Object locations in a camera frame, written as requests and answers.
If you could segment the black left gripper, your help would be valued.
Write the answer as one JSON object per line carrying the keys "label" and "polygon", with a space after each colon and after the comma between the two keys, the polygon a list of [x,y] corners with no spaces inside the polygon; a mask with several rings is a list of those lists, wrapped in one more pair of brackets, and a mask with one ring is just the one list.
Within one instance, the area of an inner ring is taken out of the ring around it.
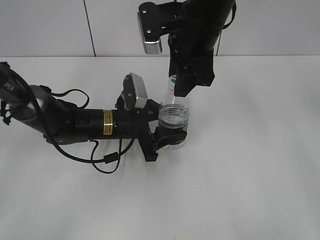
{"label": "black left gripper", "polygon": [[117,99],[114,111],[114,137],[137,139],[147,162],[154,162],[158,158],[159,149],[167,145],[176,145],[184,141],[187,132],[182,129],[156,127],[151,134],[149,122],[157,121],[160,104],[148,99],[144,108],[125,109],[122,97]]}

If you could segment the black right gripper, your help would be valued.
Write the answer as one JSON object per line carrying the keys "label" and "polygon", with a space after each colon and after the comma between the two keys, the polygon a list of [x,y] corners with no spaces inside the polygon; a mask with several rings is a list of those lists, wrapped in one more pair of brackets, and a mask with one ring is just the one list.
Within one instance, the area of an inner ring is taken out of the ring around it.
{"label": "black right gripper", "polygon": [[215,43],[215,24],[184,24],[169,34],[169,73],[176,75],[176,97],[186,97],[196,86],[212,85]]}

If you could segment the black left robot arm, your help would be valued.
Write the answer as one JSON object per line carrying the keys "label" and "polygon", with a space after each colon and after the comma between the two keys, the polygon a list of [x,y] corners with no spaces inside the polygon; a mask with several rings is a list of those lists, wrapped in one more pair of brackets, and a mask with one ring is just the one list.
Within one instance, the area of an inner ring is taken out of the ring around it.
{"label": "black left robot arm", "polygon": [[89,109],[64,101],[44,85],[29,85],[7,62],[0,64],[0,115],[5,124],[17,120],[42,133],[45,140],[60,149],[62,145],[97,140],[138,140],[144,158],[154,162],[158,150],[183,141],[183,128],[157,127],[159,104],[147,96],[143,79],[129,73],[115,109]]}

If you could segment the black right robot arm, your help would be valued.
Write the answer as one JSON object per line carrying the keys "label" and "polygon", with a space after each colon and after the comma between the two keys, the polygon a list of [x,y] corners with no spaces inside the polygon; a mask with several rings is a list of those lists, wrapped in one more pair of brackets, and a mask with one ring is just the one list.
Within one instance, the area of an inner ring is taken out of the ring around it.
{"label": "black right robot arm", "polygon": [[186,97],[195,87],[209,87],[214,78],[214,47],[219,34],[235,17],[234,0],[186,0],[178,18],[181,26],[168,36],[169,75],[176,76],[174,95]]}

